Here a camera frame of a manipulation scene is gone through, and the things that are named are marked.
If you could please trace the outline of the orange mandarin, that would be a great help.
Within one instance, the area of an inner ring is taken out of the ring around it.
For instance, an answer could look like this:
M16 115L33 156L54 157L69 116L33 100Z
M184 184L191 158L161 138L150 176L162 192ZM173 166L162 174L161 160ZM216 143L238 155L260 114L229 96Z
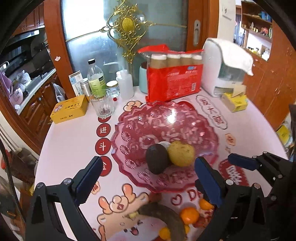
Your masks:
M180 218L185 225L195 224L198 221L199 217L199 211L194 207L186 207L180 212Z
M162 240L170 240L171 239L171 232L167 226L163 227L159 230L159 237Z
M200 199L199 200L199 207L202 210L213 210L214 209L214 205L212 205L210 202L206 201L205 199Z

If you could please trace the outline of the overripe brown banana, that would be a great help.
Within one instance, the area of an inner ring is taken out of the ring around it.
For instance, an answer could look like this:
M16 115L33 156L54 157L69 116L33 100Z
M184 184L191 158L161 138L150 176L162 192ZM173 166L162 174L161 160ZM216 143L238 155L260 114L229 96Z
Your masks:
M127 214L125 217L134 219L138 215L154 217L163 221L171 234L171 240L184 241L187 239L185 226L178 214L167 206L148 203L141 206L137 211Z

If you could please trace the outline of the red apple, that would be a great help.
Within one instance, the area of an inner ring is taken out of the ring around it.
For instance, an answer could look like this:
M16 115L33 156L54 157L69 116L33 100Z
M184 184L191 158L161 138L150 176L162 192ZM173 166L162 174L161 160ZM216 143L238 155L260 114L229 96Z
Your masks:
M149 202L155 203L160 202L162 200L162 194L161 193L150 193L149 194Z

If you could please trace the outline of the yellow pear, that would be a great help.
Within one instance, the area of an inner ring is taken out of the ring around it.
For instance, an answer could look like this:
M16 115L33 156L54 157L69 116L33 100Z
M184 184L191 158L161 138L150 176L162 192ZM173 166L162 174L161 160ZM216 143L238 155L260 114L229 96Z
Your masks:
M170 161L179 167L186 167L193 164L195 160L195 148L181 141L174 141L167 149Z

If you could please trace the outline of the yellow tin box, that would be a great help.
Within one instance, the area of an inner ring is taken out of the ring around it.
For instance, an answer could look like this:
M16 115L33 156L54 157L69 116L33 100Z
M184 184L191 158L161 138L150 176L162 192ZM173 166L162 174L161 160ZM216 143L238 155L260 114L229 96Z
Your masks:
M51 112L50 118L55 124L79 118L86 114L87 107L86 96L80 95L57 103Z

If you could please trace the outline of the white cloth on appliance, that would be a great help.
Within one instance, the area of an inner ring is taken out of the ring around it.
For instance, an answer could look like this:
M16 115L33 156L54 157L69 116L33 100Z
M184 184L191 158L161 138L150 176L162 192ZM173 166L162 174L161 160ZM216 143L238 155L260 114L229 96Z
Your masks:
M207 41L218 46L226 66L243 70L247 75L253 76L253 57L243 48L233 42L219 38L208 38Z

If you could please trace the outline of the clear drinking glass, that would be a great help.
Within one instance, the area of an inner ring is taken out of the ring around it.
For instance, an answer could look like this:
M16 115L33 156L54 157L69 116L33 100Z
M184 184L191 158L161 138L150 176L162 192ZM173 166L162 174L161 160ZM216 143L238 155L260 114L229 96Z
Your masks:
M108 89L102 89L98 93L92 94L90 96L90 101L99 118L108 118L115 111L113 98Z

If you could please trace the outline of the silver metal canister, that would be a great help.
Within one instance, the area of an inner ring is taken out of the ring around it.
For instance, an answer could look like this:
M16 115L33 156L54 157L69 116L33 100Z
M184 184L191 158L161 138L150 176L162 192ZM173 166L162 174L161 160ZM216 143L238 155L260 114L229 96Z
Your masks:
M80 87L81 87L83 94L85 95L87 101L90 102L90 97L92 95L92 91L91 91L89 81L87 78L83 78L80 81Z

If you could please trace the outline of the red pack of cups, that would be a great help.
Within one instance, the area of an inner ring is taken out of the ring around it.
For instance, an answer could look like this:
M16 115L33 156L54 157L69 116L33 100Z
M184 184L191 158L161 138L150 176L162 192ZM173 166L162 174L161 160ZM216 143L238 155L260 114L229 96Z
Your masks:
M147 102L169 101L199 92L204 50L173 51L161 44L137 52L147 60Z

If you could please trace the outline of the small glass jar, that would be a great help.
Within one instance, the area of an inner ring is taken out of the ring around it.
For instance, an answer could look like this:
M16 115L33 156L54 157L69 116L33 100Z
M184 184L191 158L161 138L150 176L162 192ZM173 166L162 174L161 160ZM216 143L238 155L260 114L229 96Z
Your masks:
M111 81L107 82L106 87L110 90L111 97L115 98L120 95L117 80L111 80Z

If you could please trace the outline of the white blue carton box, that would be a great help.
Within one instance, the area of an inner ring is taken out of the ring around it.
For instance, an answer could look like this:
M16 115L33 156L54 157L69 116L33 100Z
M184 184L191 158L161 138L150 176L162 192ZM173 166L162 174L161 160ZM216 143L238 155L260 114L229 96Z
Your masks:
M74 90L76 96L83 95L83 90L81 88L80 82L83 80L82 74L80 71L77 71L69 75L69 80Z

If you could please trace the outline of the white squeeze bottle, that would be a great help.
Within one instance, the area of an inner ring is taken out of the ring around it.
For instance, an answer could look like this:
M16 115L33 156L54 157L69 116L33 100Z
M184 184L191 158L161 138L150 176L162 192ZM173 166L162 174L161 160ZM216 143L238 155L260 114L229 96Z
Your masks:
M130 99L134 96L132 75L126 69L116 73L120 96L123 100Z

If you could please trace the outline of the teal ceramic canister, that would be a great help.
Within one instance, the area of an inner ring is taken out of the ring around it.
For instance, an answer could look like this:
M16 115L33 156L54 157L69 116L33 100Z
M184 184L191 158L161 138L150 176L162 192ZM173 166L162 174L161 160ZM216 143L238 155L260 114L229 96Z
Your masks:
M141 63L141 65L139 67L139 89L142 93L148 94L147 61Z

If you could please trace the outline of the gold ornament door decoration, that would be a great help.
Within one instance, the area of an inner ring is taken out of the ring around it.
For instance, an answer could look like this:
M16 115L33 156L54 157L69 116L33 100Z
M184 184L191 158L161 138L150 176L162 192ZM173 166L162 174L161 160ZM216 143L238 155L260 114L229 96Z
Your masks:
M123 49L122 57L131 65L136 55L134 48L146 34L148 28L152 26L187 28L187 26L179 24L162 24L148 21L144 12L138 9L137 4L131 4L130 1L118 1L118 5L113 9L113 13L107 19L104 27L67 39L66 42L95 33L106 33L109 39Z

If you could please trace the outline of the wooden wall shelf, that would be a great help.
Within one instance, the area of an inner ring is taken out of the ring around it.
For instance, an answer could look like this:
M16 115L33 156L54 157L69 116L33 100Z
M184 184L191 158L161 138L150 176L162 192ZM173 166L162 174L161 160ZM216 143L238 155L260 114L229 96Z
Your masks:
M254 1L242 1L241 28L244 30L243 47L268 61L273 39L271 16Z

